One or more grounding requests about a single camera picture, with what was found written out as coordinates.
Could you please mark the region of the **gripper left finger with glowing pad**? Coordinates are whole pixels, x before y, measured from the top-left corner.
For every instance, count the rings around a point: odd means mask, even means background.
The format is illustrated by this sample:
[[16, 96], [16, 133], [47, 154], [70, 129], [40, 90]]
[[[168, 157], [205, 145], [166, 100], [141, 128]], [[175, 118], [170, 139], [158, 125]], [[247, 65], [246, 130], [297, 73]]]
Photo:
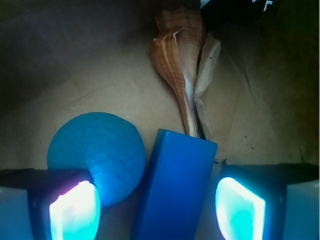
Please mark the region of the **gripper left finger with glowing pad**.
[[87, 170], [0, 172], [2, 240], [94, 240], [100, 196]]

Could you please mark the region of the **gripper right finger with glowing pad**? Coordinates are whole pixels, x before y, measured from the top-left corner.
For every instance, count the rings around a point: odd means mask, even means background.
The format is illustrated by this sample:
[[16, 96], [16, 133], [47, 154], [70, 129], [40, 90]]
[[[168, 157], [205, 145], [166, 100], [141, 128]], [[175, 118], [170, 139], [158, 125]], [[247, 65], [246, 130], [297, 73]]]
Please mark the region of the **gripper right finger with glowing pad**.
[[215, 212], [226, 240], [318, 240], [319, 166], [226, 165], [216, 186]]

